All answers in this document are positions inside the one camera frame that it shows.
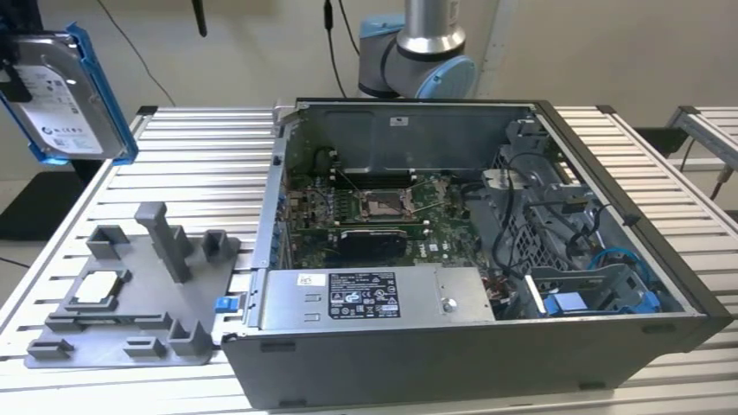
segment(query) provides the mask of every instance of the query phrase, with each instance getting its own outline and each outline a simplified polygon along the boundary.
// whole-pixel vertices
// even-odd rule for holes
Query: hard drive
[[[0,79],[2,102],[37,160],[129,163],[138,149],[86,32],[70,25],[63,32],[5,39],[14,59]]]

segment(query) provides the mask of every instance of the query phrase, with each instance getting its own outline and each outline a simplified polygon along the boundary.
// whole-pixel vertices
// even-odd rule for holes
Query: gray fixture post
[[[164,267],[177,283],[185,283],[192,275],[180,245],[172,235],[172,229],[165,222],[165,204],[161,201],[148,201],[140,204],[134,219],[146,228],[148,235],[153,241],[153,249],[164,262]]]

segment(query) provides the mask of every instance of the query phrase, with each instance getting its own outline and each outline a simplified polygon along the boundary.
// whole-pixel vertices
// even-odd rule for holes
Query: motherboard
[[[462,203],[480,182],[441,173],[297,176],[286,192],[292,266],[436,263],[487,269]]]

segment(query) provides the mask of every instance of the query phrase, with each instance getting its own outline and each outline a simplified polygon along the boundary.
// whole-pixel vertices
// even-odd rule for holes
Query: white wall
[[[733,0],[520,0],[493,93],[609,104],[632,125],[738,105],[736,16]]]
[[[272,105],[277,98],[337,96],[322,30],[322,0],[206,0],[200,38],[189,0],[103,0],[177,105]],[[353,35],[370,14],[402,11],[401,0],[344,0]],[[128,118],[141,105],[168,105],[94,0],[39,0],[43,24],[77,21],[91,37]],[[466,54],[480,61],[496,1],[462,0]],[[334,8],[333,42],[342,87],[354,90],[357,57]],[[30,177],[38,165],[25,139],[0,112],[0,180]]]

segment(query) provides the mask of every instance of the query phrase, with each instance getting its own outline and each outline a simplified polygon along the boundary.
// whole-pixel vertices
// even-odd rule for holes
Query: hard drive label
[[[18,65],[17,71],[33,96],[19,107],[46,145],[67,154],[99,154],[102,148],[66,80],[47,67]]]
[[[328,274],[328,299],[326,314],[334,320],[400,316],[393,272]]]

